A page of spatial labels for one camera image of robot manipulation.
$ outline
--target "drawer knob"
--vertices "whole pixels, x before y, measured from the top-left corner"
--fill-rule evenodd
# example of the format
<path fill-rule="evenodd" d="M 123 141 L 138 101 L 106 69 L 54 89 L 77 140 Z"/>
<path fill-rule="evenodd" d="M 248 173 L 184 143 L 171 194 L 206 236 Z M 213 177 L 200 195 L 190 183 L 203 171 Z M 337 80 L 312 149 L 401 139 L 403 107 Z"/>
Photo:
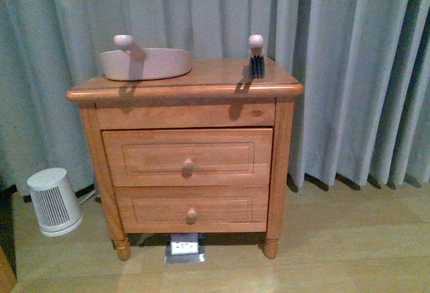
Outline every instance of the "drawer knob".
<path fill-rule="evenodd" d="M 197 211 L 194 208 L 190 208 L 187 212 L 187 223 L 193 224 L 197 220 Z"/>
<path fill-rule="evenodd" d="M 192 170 L 193 169 L 193 167 L 194 167 L 194 162 L 193 162 L 193 160 L 191 160 L 191 159 L 186 159 L 184 162 L 183 162 L 183 168 L 184 169 L 186 169 L 186 170 Z"/>

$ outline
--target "drawer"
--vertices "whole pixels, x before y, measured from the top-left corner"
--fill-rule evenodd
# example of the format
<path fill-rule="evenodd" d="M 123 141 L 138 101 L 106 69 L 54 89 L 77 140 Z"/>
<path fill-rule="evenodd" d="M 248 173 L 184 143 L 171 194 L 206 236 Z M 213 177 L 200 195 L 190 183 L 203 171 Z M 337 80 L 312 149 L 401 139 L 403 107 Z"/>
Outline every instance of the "drawer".
<path fill-rule="evenodd" d="M 102 135 L 116 187 L 269 184 L 271 128 Z"/>
<path fill-rule="evenodd" d="M 274 99 L 147 101 L 97 105 L 102 130 L 273 126 Z"/>
<path fill-rule="evenodd" d="M 268 186 L 116 188 L 127 233 L 265 231 Z"/>

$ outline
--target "light blue curtain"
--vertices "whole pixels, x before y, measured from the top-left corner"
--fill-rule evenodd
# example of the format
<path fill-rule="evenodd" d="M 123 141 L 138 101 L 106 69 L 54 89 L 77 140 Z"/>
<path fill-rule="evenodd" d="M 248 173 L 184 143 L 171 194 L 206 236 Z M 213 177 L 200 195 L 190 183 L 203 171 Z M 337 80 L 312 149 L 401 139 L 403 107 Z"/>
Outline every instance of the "light blue curtain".
<path fill-rule="evenodd" d="M 116 34 L 196 58 L 267 55 L 305 84 L 290 151 L 294 181 L 364 185 L 430 178 L 430 0 L 0 0 L 0 164 L 6 185 L 64 167 L 93 183 L 71 86 L 101 73 Z"/>

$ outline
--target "white space heater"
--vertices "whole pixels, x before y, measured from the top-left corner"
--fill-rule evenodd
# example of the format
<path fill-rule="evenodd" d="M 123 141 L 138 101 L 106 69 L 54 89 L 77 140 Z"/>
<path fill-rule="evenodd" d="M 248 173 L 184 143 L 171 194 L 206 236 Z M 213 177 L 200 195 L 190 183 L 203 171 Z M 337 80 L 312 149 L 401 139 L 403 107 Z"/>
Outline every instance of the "white space heater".
<path fill-rule="evenodd" d="M 47 237 L 67 234 L 82 221 L 82 211 L 66 174 L 65 169 L 53 167 L 27 180 L 40 231 Z"/>

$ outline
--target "wooden floor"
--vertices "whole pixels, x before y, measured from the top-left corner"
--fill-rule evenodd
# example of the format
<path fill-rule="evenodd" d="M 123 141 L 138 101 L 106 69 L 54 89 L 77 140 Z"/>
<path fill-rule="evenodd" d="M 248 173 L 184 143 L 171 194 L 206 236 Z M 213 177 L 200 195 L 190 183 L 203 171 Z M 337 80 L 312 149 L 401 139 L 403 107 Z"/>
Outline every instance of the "wooden floor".
<path fill-rule="evenodd" d="M 15 194 L 12 292 L 430 292 L 430 183 L 323 191 L 306 182 L 287 196 L 276 259 L 263 256 L 261 234 L 212 235 L 204 263 L 165 265 L 164 236 L 119 261 L 93 200 L 78 229 L 49 239 Z"/>

